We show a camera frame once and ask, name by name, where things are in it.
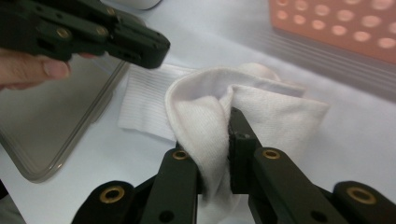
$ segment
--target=white surface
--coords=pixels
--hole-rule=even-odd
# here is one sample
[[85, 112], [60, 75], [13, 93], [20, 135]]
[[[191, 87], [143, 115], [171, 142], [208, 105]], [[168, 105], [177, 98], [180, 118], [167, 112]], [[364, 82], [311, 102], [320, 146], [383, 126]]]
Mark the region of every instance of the white surface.
[[[148, 11], [133, 11], [171, 43], [166, 63], [192, 68], [257, 62], [308, 87], [307, 95], [332, 107], [306, 153], [294, 158], [325, 189], [357, 180], [396, 202], [396, 105], [283, 63], [263, 53], [266, 1], [164, 0]], [[99, 122], [84, 135], [64, 167], [50, 180], [33, 184], [0, 148], [0, 178], [29, 224], [70, 223], [97, 186], [110, 180], [138, 185], [154, 175], [173, 146], [117, 127], [122, 82]], [[223, 223], [253, 223], [246, 198]]]

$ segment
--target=fingernail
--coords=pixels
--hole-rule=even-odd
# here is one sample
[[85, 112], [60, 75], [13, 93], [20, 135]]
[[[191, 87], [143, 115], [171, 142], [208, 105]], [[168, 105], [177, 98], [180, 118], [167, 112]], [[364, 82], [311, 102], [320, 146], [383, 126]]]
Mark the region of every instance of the fingernail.
[[60, 61], [44, 62], [44, 71], [49, 77], [65, 78], [69, 76], [70, 70], [66, 63]]

